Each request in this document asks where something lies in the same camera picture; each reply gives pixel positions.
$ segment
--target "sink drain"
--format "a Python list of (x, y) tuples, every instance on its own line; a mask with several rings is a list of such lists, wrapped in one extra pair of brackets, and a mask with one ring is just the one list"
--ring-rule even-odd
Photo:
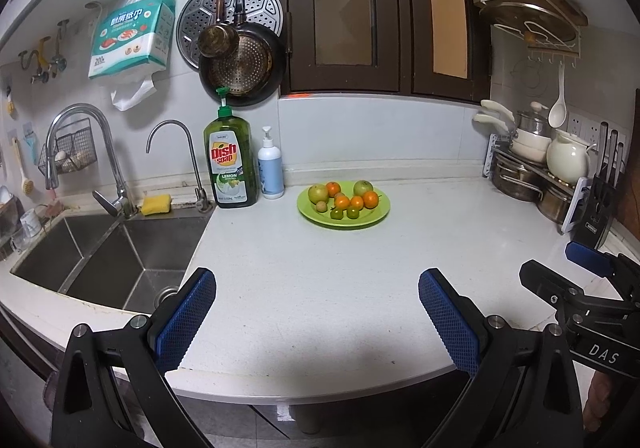
[(177, 285), (170, 285), (168, 287), (165, 287), (162, 291), (160, 291), (160, 293), (158, 293), (156, 295), (156, 299), (154, 300), (154, 309), (158, 309), (158, 306), (166, 299), (169, 297), (172, 297), (173, 295), (176, 295), (178, 293), (178, 286)]

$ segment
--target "tissue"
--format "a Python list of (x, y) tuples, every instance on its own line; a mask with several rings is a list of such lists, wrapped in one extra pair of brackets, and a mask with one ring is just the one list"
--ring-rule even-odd
[(96, 29), (89, 78), (107, 86), (121, 111), (156, 92), (151, 75), (166, 69), (175, 0), (139, 0), (119, 8)]

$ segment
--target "stainless steel sink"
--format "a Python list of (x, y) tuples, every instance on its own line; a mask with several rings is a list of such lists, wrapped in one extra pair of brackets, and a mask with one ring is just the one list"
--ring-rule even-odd
[(79, 300), (150, 314), (177, 290), (208, 221), (195, 209), (130, 220), (66, 217), (12, 273)]

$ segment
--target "orange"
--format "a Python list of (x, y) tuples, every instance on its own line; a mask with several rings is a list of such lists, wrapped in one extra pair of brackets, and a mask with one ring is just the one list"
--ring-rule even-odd
[(378, 194), (376, 194), (373, 190), (365, 192), (362, 196), (362, 199), (364, 200), (364, 208), (368, 208), (369, 210), (378, 206), (378, 202), (380, 201), (380, 199), (378, 198)]
[(346, 210), (350, 204), (351, 202), (349, 201), (349, 198), (345, 195), (340, 195), (334, 199), (335, 207), (340, 210)]
[(340, 192), (340, 185), (335, 181), (330, 181), (326, 184), (326, 189), (329, 191), (329, 197), (335, 197), (335, 195)]
[(358, 210), (362, 210), (362, 207), (364, 206), (364, 199), (359, 195), (354, 195), (351, 198), (351, 206), (355, 206)]

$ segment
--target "plate of fruit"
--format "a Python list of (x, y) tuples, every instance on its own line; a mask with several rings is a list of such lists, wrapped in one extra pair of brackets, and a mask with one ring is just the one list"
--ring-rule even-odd
[(390, 209), (389, 198), (369, 181), (314, 184), (298, 196), (298, 210), (303, 216), (335, 228), (372, 225)]

